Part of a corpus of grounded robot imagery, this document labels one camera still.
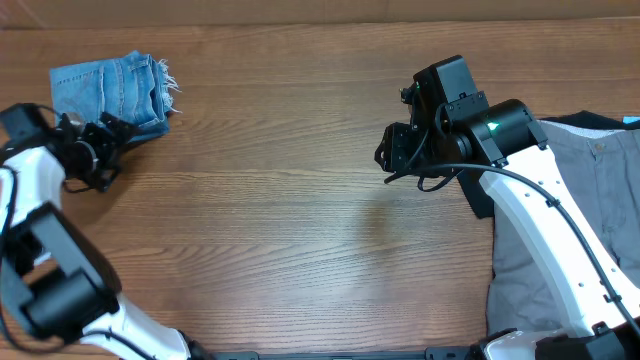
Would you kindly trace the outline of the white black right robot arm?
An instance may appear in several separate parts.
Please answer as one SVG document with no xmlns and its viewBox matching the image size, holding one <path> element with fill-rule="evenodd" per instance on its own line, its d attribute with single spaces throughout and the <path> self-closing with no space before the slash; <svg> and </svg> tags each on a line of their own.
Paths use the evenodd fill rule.
<svg viewBox="0 0 640 360">
<path fill-rule="evenodd" d="M 465 59 L 417 72 L 400 92 L 408 123 L 393 123 L 375 160 L 389 180 L 458 180 L 474 213 L 500 208 L 549 286 L 560 326 L 506 329 L 461 359 L 635 359 L 639 290 L 614 263 L 567 189 L 540 122 L 521 101 L 490 105 Z"/>
</svg>

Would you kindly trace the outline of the light blue denim jeans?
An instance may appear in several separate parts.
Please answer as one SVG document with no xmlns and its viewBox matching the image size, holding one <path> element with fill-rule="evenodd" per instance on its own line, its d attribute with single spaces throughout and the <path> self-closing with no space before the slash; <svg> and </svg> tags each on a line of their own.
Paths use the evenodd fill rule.
<svg viewBox="0 0 640 360">
<path fill-rule="evenodd" d="M 139 144 L 166 135 L 179 90 L 165 59 L 133 51 L 124 57 L 78 63 L 49 71 L 53 108 L 98 123 L 106 112 L 137 128 Z"/>
</svg>

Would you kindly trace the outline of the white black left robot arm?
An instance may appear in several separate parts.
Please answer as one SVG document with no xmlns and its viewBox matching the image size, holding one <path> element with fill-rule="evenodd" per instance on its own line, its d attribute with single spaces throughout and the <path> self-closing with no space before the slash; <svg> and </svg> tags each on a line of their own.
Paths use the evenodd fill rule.
<svg viewBox="0 0 640 360">
<path fill-rule="evenodd" d="M 70 180 L 105 192 L 136 126 L 102 113 L 97 122 L 62 114 L 56 126 L 43 106 L 17 103 L 1 113 L 1 314 L 41 342 L 14 348 L 48 354 L 67 345 L 99 347 L 120 359 L 207 360 L 210 353 L 182 331 L 134 305 L 106 257 L 62 211 Z"/>
</svg>

